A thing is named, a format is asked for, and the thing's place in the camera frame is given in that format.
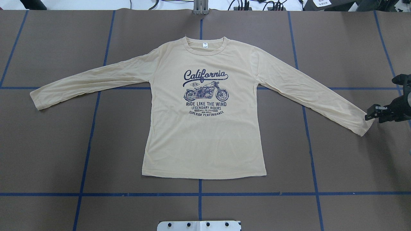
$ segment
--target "white paper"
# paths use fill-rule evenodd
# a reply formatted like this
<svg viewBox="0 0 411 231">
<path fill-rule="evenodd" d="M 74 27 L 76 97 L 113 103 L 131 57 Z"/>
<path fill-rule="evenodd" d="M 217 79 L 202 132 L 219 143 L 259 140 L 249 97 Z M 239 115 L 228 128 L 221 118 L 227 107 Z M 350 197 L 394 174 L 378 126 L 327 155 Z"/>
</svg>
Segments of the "white paper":
<svg viewBox="0 0 411 231">
<path fill-rule="evenodd" d="M 317 7 L 324 7 L 331 5 L 330 0 L 312 0 Z"/>
</svg>

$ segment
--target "motorcycle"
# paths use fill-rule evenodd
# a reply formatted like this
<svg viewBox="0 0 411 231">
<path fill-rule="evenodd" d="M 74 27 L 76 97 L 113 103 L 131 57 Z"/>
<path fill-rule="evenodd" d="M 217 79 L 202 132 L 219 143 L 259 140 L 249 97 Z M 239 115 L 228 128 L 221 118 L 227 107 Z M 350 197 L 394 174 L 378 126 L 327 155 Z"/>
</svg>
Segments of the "motorcycle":
<svg viewBox="0 0 411 231">
<path fill-rule="evenodd" d="M 202 87 L 194 88 L 194 89 L 187 89 L 184 94 L 184 99 L 187 101 L 193 101 L 196 99 L 211 99 L 212 95 L 214 94 L 214 89 L 217 88 L 217 92 L 215 93 L 215 97 L 224 102 L 229 98 L 229 93 L 226 89 L 222 89 L 218 86 L 220 82 L 212 81 L 211 83 L 205 84 Z"/>
</svg>

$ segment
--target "long-sleeve shirt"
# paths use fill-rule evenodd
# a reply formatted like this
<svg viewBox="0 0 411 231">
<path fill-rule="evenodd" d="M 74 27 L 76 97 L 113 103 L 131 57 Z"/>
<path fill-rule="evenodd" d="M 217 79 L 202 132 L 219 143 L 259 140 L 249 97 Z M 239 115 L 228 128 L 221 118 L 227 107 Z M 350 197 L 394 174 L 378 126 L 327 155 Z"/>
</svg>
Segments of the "long-sleeve shirt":
<svg viewBox="0 0 411 231">
<path fill-rule="evenodd" d="M 30 93 L 41 110 L 78 95 L 149 82 L 151 126 L 142 174 L 229 179 L 264 176 L 257 85 L 362 136 L 373 120 L 306 74 L 255 46 L 223 37 L 167 42 L 150 53 Z"/>
</svg>

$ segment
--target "crew neck collar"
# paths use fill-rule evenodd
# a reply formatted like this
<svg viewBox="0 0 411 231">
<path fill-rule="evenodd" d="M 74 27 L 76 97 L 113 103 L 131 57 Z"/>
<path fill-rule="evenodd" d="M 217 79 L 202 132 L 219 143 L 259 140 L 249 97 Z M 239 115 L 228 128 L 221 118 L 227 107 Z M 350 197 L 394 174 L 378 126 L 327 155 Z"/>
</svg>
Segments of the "crew neck collar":
<svg viewBox="0 0 411 231">
<path fill-rule="evenodd" d="M 195 55 L 216 55 L 222 52 L 226 48 L 227 43 L 228 43 L 228 39 L 226 37 L 222 37 L 221 39 L 212 39 L 212 40 L 190 39 L 188 37 L 184 37 L 181 40 L 186 50 Z M 215 50 L 212 50 L 212 51 L 197 51 L 190 47 L 190 45 L 188 44 L 189 42 L 199 42 L 199 43 L 223 42 L 223 44 L 221 45 L 221 47 Z"/>
</svg>

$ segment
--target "shirt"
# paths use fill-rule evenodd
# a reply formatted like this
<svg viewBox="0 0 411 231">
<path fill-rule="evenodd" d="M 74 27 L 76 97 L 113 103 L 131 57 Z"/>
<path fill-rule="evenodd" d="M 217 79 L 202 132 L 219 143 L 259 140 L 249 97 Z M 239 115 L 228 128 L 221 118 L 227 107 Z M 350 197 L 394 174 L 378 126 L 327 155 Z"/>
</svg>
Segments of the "shirt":
<svg viewBox="0 0 411 231">
<path fill-rule="evenodd" d="M 223 37 L 167 42 L 150 53 L 30 93 L 41 110 L 85 93 L 149 82 L 151 125 L 142 174 L 167 178 L 264 176 L 257 85 L 362 136 L 364 111 L 262 49 Z"/>
</svg>

